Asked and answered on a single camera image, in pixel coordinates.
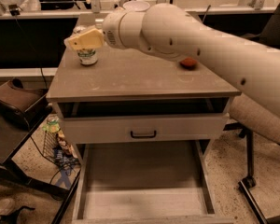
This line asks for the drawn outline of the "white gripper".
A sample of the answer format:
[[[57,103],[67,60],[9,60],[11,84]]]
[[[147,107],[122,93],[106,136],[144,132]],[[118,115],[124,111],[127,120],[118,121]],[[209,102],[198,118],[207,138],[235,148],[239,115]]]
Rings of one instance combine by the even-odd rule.
[[[144,50],[147,47],[142,34],[144,15],[144,12],[117,10],[105,17],[103,33],[95,27],[88,27],[67,37],[64,44],[72,50],[98,49],[105,42],[116,49]]]

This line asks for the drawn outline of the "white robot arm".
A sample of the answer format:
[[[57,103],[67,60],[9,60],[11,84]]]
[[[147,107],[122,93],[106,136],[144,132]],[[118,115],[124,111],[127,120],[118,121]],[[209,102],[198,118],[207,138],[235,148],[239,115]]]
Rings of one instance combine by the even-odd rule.
[[[174,5],[118,9],[101,29],[90,26],[64,44],[73,50],[108,44],[172,61],[191,57],[280,118],[280,49],[210,28]]]

